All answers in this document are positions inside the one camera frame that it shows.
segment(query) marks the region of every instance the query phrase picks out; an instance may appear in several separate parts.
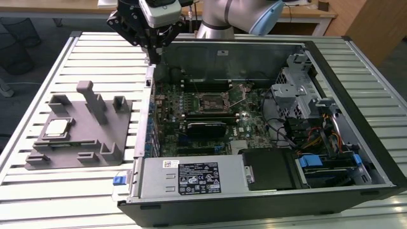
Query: slotted aluminum table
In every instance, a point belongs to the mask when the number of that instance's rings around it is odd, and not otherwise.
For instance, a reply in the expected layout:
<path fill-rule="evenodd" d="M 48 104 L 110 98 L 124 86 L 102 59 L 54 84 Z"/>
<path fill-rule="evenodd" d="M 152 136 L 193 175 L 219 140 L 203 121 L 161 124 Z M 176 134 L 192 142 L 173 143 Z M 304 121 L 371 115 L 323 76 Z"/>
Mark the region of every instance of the slotted aluminum table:
<path fill-rule="evenodd" d="M 360 53 L 340 37 L 269 36 L 237 39 L 312 40 L 320 49 L 361 113 L 407 173 L 407 103 Z M 0 156 L 0 227 L 8 228 L 139 228 L 116 207 L 125 199 L 121 186 L 112 197 L 112 178 L 132 168 L 143 82 L 148 66 L 145 54 L 116 33 L 72 33 L 44 84 L 30 103 L 10 141 Z M 90 80 L 105 100 L 124 95 L 133 101 L 124 163 L 116 167 L 69 168 L 28 171 L 25 157 L 50 111 L 52 94 L 84 100 L 76 93 L 78 80 Z M 327 86 L 321 88 L 328 95 Z M 183 226 L 180 228 L 407 228 L 405 193 L 367 202 L 340 214 L 252 220 Z"/>

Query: motherboard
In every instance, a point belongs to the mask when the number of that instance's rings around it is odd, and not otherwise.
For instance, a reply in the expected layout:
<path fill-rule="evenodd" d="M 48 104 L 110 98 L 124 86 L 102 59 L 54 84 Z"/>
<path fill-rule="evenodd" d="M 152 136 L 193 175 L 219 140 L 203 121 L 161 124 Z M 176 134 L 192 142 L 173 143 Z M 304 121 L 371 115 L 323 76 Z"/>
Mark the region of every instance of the motherboard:
<path fill-rule="evenodd" d="M 237 154 L 271 147 L 261 116 L 267 89 L 252 83 L 157 84 L 160 157 Z"/>

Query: power supply label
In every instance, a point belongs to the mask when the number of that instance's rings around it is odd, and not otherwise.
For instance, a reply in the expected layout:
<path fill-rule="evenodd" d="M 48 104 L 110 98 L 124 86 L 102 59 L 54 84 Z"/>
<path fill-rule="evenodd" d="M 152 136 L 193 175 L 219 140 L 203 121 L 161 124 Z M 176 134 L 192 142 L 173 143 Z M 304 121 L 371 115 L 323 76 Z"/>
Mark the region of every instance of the power supply label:
<path fill-rule="evenodd" d="M 177 192 L 181 195 L 220 193 L 217 162 L 177 165 Z"/>

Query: cable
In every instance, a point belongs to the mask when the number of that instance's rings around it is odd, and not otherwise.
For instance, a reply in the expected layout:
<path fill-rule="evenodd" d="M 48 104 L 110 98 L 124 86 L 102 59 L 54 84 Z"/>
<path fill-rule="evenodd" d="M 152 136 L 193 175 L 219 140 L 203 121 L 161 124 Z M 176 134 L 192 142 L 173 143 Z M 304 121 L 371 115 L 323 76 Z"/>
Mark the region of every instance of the cable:
<path fill-rule="evenodd" d="M 284 119 L 281 119 L 281 118 L 269 118 L 269 119 L 267 119 L 267 123 L 271 121 L 271 120 L 277 120 L 279 122 L 285 122 L 285 120 Z"/>
<path fill-rule="evenodd" d="M 264 117 L 264 102 L 265 102 L 265 98 L 267 98 L 267 94 L 271 92 L 271 88 L 267 90 L 265 94 L 264 94 L 264 98 L 263 98 L 263 102 L 261 102 L 261 117 L 264 119 L 264 122 L 265 124 L 268 125 L 268 127 L 277 133 L 281 135 L 281 137 L 284 138 L 284 140 L 288 142 L 288 144 L 293 147 L 293 148 L 297 148 L 297 145 L 289 140 L 289 138 L 276 129 L 273 128 L 269 124 L 268 124 L 268 121 Z"/>
<path fill-rule="evenodd" d="M 311 147 L 311 146 L 319 144 L 320 142 L 321 142 L 321 137 L 319 136 L 319 137 L 317 137 L 316 139 L 313 139 L 311 142 L 307 142 L 307 143 L 301 146 L 300 150 L 296 151 L 296 153 L 297 153 L 297 154 L 301 154 L 301 150 L 303 150 L 303 149 L 305 149 L 305 148 L 308 148 L 308 147 Z"/>
<path fill-rule="evenodd" d="M 279 145 L 277 145 L 279 141 L 287 142 L 285 140 L 280 140 L 280 139 L 279 139 L 279 132 L 277 132 L 276 138 L 277 138 L 277 139 L 271 140 L 271 141 L 276 141 L 276 142 L 275 142 L 275 146 L 276 146 L 276 147 L 288 147 L 288 146 L 289 146 L 289 144 L 288 144 L 288 145 L 284 145 L 284 146 L 279 146 Z"/>
<path fill-rule="evenodd" d="M 285 2 L 284 2 L 284 5 L 288 7 L 288 10 L 289 10 L 289 23 L 291 23 L 292 22 L 291 6 L 288 6 Z"/>
<path fill-rule="evenodd" d="M 193 87 L 195 87 L 195 90 L 196 90 L 196 94 L 199 94 L 199 91 L 197 91 L 197 86 L 196 86 L 196 82 L 195 82 L 195 80 L 193 80 L 193 79 L 191 79 L 191 81 L 192 81 L 192 84 L 193 84 Z"/>
<path fill-rule="evenodd" d="M 164 32 L 161 32 L 160 34 L 165 34 L 169 30 L 171 30 L 171 26 L 168 27 L 168 29 L 164 31 Z"/>
<path fill-rule="evenodd" d="M 192 33 L 192 6 L 189 6 L 189 12 L 191 12 L 191 17 L 189 17 L 189 33 Z"/>
<path fill-rule="evenodd" d="M 332 131 L 332 135 L 336 137 L 337 149 L 339 149 L 339 152 L 341 153 L 341 138 L 333 131 Z"/>
<path fill-rule="evenodd" d="M 184 134 L 184 133 L 181 133 L 181 132 L 176 132 L 176 134 L 180 134 L 180 135 L 188 136 L 188 135 L 185 135 L 185 134 Z"/>
<path fill-rule="evenodd" d="M 197 28 L 197 10 L 196 10 L 196 2 L 193 3 L 193 7 L 195 7 L 195 27 L 196 27 L 196 30 L 199 29 Z"/>
<path fill-rule="evenodd" d="M 41 83 L 33 83 L 33 82 L 6 83 L 6 85 L 10 85 L 10 84 L 34 84 L 34 85 L 42 85 Z"/>
<path fill-rule="evenodd" d="M 320 130 L 320 127 L 313 127 L 313 128 L 309 130 L 309 132 L 308 132 L 308 140 L 307 140 L 307 141 L 311 140 L 311 134 L 312 134 L 313 130 Z"/>

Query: barcode sticker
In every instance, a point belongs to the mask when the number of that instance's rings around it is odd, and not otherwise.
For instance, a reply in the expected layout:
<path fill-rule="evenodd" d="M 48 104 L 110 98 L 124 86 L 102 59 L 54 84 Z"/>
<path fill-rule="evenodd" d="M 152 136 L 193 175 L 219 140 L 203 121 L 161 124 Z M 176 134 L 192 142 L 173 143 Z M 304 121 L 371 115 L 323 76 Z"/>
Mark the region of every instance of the barcode sticker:
<path fill-rule="evenodd" d="M 177 168 L 179 161 L 165 160 L 163 161 L 163 168 Z"/>

